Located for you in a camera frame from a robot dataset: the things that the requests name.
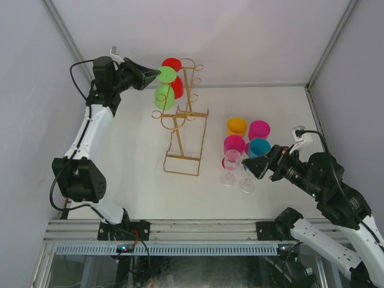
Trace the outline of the cyan plastic wine glass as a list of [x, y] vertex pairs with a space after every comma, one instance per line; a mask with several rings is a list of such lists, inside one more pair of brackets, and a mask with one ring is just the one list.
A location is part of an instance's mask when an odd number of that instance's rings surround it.
[[271, 149], [269, 142], [263, 138], [255, 138], [245, 146], [245, 153], [249, 158], [260, 157], [267, 154]]

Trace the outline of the clear wine glass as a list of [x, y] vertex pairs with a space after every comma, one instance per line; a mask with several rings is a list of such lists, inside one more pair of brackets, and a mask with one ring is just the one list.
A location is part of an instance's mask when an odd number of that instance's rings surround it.
[[238, 150], [230, 149], [224, 156], [225, 172], [220, 176], [220, 182], [225, 187], [231, 187], [235, 184], [236, 178], [233, 171], [239, 166], [241, 153]]
[[246, 170], [244, 177], [239, 182], [240, 190], [243, 193], [249, 194], [254, 191], [254, 175], [249, 171]]

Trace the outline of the green plastic wine glass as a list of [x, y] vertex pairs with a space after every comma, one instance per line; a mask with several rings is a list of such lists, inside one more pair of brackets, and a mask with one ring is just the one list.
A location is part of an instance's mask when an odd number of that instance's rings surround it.
[[155, 90], [155, 106], [160, 110], [169, 110], [175, 101], [175, 92], [171, 84], [176, 80], [176, 71], [168, 66], [161, 66], [156, 79], [161, 83]]

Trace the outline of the magenta wine glass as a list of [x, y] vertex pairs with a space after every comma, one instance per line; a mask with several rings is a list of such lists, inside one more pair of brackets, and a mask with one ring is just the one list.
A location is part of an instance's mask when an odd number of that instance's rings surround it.
[[238, 150], [242, 155], [245, 149], [245, 140], [242, 137], [237, 135], [227, 136], [226, 139], [224, 140], [223, 148], [224, 148], [224, 156], [226, 152], [230, 149]]
[[248, 131], [249, 142], [255, 138], [263, 138], [267, 140], [270, 132], [271, 128], [267, 122], [261, 120], [254, 121], [250, 124]]

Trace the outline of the orange plastic wine glass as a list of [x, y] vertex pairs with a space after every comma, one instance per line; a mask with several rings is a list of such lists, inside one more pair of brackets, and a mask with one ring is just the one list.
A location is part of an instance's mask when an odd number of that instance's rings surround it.
[[227, 135], [237, 135], [244, 137], [247, 132], [248, 124], [245, 119], [234, 117], [229, 118], [226, 123]]

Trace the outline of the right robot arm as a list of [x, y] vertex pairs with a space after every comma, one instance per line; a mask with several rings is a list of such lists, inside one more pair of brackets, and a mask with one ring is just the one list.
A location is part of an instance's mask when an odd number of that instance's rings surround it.
[[358, 287], [383, 287], [383, 237], [371, 208], [360, 192], [342, 182], [344, 169], [326, 152], [301, 162], [298, 151], [275, 145], [264, 156], [244, 159], [255, 178], [270, 170], [271, 181], [288, 180], [316, 202], [316, 208], [346, 236], [350, 250], [326, 236], [293, 208], [286, 208], [273, 222], [273, 236], [295, 239], [332, 262]]

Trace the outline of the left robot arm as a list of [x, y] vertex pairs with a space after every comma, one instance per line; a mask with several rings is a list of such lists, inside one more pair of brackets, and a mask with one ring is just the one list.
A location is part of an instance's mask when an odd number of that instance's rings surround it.
[[70, 149], [52, 162], [52, 186], [58, 186], [62, 196], [77, 203], [78, 208], [91, 208], [111, 225], [113, 236], [124, 240], [131, 234], [128, 212], [107, 195], [106, 177], [94, 163], [94, 157], [116, 115], [121, 93], [129, 88], [144, 90], [160, 71], [119, 56], [101, 56], [90, 63], [94, 79], [89, 94], [82, 96], [85, 117]]

